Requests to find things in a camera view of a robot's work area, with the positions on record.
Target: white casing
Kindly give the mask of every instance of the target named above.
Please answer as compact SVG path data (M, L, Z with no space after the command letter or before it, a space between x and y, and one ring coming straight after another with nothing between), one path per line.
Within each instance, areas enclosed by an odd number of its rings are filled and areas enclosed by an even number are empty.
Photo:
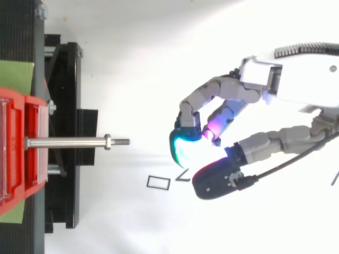
M240 81L267 85L274 66L282 67L277 99L339 107L339 56L313 53L275 59L274 52L262 54L244 63ZM338 70L331 72L331 66Z

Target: bolt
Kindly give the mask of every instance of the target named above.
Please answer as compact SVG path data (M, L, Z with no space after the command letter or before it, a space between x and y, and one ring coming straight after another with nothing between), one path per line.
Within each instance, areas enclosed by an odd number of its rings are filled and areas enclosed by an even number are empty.
M52 100L50 100L50 101L48 102L48 113L49 113L50 115L53 115L55 110L57 110L57 106L54 105L54 102L53 102Z
M48 17L47 5L39 4L38 8L35 10L35 15L41 20L46 20Z
M78 49L78 57L84 58L84 50L83 49Z
M332 65L330 68L329 68L330 72L336 72L337 71L337 67L335 65Z

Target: metal rod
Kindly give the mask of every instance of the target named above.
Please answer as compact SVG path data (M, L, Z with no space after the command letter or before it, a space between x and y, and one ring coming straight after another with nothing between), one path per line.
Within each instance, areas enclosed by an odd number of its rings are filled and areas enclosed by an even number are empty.
M61 175L60 168L57 164L49 164L47 168L48 175Z
M44 56L45 57L52 57L55 51L55 47L45 47L44 48Z
M26 139L26 148L95 148L129 145L129 139L111 139L109 134L104 138L37 138Z

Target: black cable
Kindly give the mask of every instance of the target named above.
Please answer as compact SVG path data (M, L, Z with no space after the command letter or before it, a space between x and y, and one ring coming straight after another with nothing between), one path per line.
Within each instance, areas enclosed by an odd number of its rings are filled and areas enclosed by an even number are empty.
M300 159L302 159L302 158L308 156L310 153L316 151L317 149L321 148L321 147L324 146L326 143L328 143L328 142L334 140L334 139L337 138L337 137L339 137L339 132L336 132L335 134L332 134L332 135L326 137L326 138L323 139L322 141L319 141L318 143L316 143L316 144L315 144L313 147L311 147L310 149L308 149L308 150L306 150L305 152L303 152L303 153L301 153L301 154L295 156L294 158L292 158L292 159L290 159L290 160L284 162L283 164L280 164L279 166L276 166L275 168L272 168L272 169L270 169L270 170L268 170L268 171L266 171L266 172L264 172L264 173L262 173L262 174L260 174L260 175L254 176L254 177L255 177L256 179L259 180L259 179L261 179L261 178L263 178L263 177L265 177L265 176L268 176L268 175L270 175L270 174L272 174L272 173L275 173L275 172L279 171L280 169L283 169L283 168L285 168L285 167L287 167L287 166L289 166L289 165L291 165L291 164L297 162L298 160L300 160Z

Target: black rectangle outline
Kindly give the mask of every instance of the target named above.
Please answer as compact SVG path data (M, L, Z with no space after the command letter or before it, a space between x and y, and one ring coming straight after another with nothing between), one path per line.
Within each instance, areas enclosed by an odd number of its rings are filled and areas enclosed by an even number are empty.
M165 189L165 188L159 188L159 187L148 186L149 180L150 180L151 177L153 177L153 178L158 178L158 179L162 179L162 180L168 180L167 188ZM170 183L171 183L171 179L169 179L169 178L163 178L163 177L157 177L157 176L148 176L147 186L146 186L146 187L148 187L148 188L154 188L154 189L164 189L165 191L168 191L168 190L169 190L169 187L170 187L170 186L169 186Z

